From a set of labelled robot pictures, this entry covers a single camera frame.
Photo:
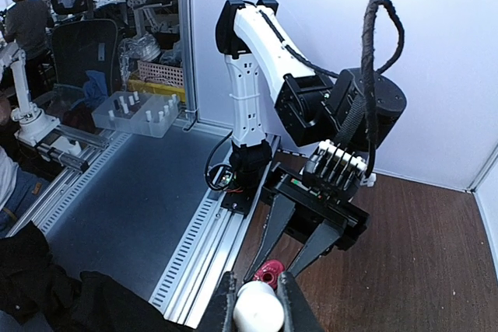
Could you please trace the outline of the black sleeved forearm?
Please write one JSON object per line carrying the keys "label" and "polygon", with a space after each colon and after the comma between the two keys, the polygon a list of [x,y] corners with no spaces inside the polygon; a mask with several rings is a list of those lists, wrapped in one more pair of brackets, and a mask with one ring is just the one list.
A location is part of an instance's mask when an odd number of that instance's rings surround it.
{"label": "black sleeved forearm", "polygon": [[41,313],[54,331],[186,331],[98,271],[69,276],[29,222],[1,240],[1,311],[23,325]]}

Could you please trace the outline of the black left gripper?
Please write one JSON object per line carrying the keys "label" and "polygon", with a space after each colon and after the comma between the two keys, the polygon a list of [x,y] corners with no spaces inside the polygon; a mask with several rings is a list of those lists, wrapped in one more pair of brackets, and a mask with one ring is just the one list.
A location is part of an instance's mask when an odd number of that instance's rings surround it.
{"label": "black left gripper", "polygon": [[334,196],[314,194],[301,179],[287,166],[272,167],[262,194],[263,202],[272,206],[244,281],[252,280],[283,233],[305,243],[288,267],[289,273],[298,276],[329,248],[335,245],[339,250],[348,250],[366,231],[370,220],[366,211],[348,201],[339,203]]}

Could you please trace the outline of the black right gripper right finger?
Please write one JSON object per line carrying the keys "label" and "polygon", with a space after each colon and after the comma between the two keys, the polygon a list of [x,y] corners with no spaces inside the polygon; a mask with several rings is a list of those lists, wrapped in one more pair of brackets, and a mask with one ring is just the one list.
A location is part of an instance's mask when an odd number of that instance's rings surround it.
{"label": "black right gripper right finger", "polygon": [[323,332],[295,277],[288,271],[278,277],[276,295],[284,310],[285,332]]}

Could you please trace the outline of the white nail polish cap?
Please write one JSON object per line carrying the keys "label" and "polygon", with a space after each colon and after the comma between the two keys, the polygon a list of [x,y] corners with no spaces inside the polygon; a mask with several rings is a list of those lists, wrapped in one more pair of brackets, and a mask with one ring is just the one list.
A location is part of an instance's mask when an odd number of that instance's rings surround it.
{"label": "white nail polish cap", "polygon": [[249,281],[237,293],[233,321],[242,332],[277,332],[284,324],[284,310],[272,287]]}

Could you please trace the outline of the red nail polish bottle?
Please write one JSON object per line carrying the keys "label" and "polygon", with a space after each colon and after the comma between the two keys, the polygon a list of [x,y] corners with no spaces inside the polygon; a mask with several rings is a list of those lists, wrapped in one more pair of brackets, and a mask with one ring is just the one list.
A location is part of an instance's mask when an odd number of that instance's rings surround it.
{"label": "red nail polish bottle", "polygon": [[277,285],[279,275],[284,272],[285,266],[279,260],[267,260],[263,265],[256,271],[253,281],[263,281],[264,283],[275,287]]}

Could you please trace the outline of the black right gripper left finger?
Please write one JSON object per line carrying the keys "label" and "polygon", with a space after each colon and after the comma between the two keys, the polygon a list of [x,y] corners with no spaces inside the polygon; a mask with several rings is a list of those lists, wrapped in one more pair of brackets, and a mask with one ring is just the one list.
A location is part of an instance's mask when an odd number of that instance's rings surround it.
{"label": "black right gripper left finger", "polygon": [[221,277],[196,328],[197,332],[230,332],[237,300],[237,279],[232,271]]}

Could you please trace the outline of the small white robot arm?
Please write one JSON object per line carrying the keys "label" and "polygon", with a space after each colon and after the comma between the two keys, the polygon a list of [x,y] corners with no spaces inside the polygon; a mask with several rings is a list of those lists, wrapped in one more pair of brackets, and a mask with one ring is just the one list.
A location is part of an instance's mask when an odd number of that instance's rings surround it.
{"label": "small white robot arm", "polygon": [[11,68],[18,102],[18,107],[11,112],[11,118],[20,126],[16,138],[35,148],[61,122],[31,100],[25,62],[25,51],[16,42],[10,42],[1,49],[1,76],[7,68]]}

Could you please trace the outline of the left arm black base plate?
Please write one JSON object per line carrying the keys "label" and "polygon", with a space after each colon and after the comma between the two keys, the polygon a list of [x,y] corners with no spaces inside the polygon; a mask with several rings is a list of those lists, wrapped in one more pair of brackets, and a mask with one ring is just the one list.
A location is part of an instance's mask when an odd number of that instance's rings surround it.
{"label": "left arm black base plate", "polygon": [[229,162],[233,182],[221,202],[222,208],[243,216],[249,213],[272,156],[272,147],[266,139],[252,146],[237,146],[232,142]]}

